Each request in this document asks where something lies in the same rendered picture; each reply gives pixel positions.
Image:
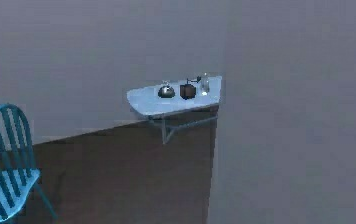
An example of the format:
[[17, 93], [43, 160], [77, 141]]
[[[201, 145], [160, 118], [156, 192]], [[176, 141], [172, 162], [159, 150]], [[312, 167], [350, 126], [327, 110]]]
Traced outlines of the pale blue table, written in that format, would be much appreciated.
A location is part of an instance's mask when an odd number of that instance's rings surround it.
[[172, 135], [179, 130], [217, 119], [217, 115], [213, 115], [209, 118], [189, 121], [188, 123], [179, 125], [169, 125], [166, 122], [168, 116], [219, 105], [221, 99], [221, 76], [209, 77], [210, 90], [207, 94], [203, 94], [200, 84], [192, 80], [191, 84], [196, 88], [196, 96], [193, 99], [185, 100], [180, 96], [180, 86], [186, 83], [186, 80], [169, 83], [175, 91], [175, 96], [172, 98], [161, 98], [158, 96], [158, 91], [162, 87], [162, 84], [132, 89], [126, 94], [127, 101], [137, 113], [146, 117], [153, 126], [161, 128], [163, 144], [166, 144]]

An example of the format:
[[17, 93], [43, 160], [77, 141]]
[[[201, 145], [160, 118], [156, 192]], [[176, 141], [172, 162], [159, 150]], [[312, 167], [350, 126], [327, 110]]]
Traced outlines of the dark brown coffee grinder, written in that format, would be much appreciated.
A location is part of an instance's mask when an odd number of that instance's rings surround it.
[[195, 84], [198, 84], [200, 81], [200, 76], [197, 76], [195, 79], [186, 79], [186, 83], [180, 86], [181, 98], [184, 100], [195, 98], [197, 93]]

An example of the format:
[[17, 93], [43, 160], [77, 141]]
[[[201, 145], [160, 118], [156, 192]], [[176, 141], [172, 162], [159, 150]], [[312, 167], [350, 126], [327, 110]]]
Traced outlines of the clear glass cup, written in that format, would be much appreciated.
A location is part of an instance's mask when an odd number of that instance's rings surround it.
[[204, 73], [201, 76], [200, 89], [201, 89], [201, 94], [203, 96], [207, 95], [210, 91], [209, 77], [207, 73]]

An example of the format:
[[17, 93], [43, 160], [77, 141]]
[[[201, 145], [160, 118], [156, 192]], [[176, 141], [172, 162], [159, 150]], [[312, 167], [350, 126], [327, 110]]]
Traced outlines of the blue slatted chair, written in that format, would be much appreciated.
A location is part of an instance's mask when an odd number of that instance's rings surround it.
[[0, 105], [0, 224], [13, 224], [36, 189], [54, 219], [58, 218], [39, 185], [32, 135], [25, 113], [16, 105]]

